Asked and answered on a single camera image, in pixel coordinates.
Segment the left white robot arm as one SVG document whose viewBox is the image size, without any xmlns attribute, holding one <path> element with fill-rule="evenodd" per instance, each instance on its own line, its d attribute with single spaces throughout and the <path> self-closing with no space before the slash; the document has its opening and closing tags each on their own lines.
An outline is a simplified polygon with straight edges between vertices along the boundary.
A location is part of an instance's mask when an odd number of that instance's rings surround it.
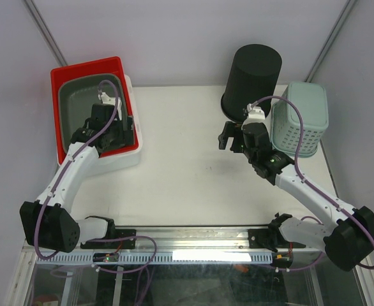
<svg viewBox="0 0 374 306">
<path fill-rule="evenodd" d="M 94 104 L 85 126 L 72 135 L 67 155 L 49 185 L 35 201 L 22 204 L 20 218 L 26 241 L 36 252 L 48 249 L 69 253 L 77 244 L 91 240 L 105 248 L 116 242 L 112 219 L 90 216 L 76 220 L 71 210 L 84 179 L 128 168 L 139 161 L 136 152 L 103 157 L 124 134 L 120 106 L 120 102 Z"/>
</svg>

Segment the teal perforated plastic basket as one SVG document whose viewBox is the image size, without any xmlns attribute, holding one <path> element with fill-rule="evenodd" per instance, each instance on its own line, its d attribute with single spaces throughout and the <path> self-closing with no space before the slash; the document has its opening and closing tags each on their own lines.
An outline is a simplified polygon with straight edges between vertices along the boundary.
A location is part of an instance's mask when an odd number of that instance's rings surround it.
<svg viewBox="0 0 374 306">
<path fill-rule="evenodd" d="M 272 106 L 271 143 L 290 156 L 301 142 L 299 157 L 313 156 L 329 125 L 327 94 L 323 86 L 306 82 L 290 83 L 283 100 Z"/>
</svg>

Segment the grey plastic tray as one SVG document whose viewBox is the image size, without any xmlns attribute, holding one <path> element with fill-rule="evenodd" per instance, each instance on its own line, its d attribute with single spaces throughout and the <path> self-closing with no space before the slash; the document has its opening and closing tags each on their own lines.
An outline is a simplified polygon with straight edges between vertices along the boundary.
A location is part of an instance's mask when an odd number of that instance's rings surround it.
<svg viewBox="0 0 374 306">
<path fill-rule="evenodd" d="M 126 104 L 122 82 L 111 73 L 83 76 L 64 83 L 59 89 L 59 118 L 65 152 L 68 151 L 72 134 L 84 125 L 85 120 L 91 116 L 93 104 L 99 102 L 98 85 L 103 80 L 115 84 L 122 101 L 121 109 L 133 116 Z"/>
</svg>

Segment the red plastic tray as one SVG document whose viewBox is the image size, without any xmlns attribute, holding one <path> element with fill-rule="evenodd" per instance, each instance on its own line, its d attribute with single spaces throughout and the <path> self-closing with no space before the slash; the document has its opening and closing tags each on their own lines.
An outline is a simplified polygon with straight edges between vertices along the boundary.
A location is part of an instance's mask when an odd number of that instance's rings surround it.
<svg viewBox="0 0 374 306">
<path fill-rule="evenodd" d="M 50 72 L 53 111 L 54 107 L 57 105 L 59 89 L 65 82 L 80 77 L 105 73 L 112 73 L 119 77 L 120 80 L 124 80 L 125 74 L 123 65 L 118 56 L 53 69 Z M 58 118 L 59 116 L 54 114 L 54 125 L 55 120 Z M 55 131 L 60 131 L 60 128 L 55 126 Z"/>
</svg>

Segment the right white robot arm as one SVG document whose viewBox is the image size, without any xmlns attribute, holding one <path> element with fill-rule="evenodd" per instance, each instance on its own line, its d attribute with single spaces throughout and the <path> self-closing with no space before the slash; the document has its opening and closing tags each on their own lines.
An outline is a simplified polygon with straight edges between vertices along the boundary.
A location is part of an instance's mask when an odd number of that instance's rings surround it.
<svg viewBox="0 0 374 306">
<path fill-rule="evenodd" d="M 273 252 L 289 242 L 303 244 L 323 252 L 346 272 L 364 266 L 362 261 L 374 254 L 374 213 L 368 207 L 355 208 L 320 190 L 300 171 L 295 160 L 272 148 L 263 123 L 227 121 L 218 136 L 219 149 L 224 150 L 229 139 L 231 151 L 244 154 L 260 178 L 293 196 L 319 221 L 276 214 L 259 244 Z"/>
</svg>

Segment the large black plastic bucket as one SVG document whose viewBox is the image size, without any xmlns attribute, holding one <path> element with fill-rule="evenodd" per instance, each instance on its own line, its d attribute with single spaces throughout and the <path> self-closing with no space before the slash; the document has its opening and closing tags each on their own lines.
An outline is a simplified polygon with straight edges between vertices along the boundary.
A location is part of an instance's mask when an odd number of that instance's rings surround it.
<svg viewBox="0 0 374 306">
<path fill-rule="evenodd" d="M 272 96 L 282 65 L 281 55 L 273 48 L 250 44 L 239 48 L 232 61 L 221 109 L 227 118 L 242 123 L 244 109 L 266 96 Z"/>
</svg>

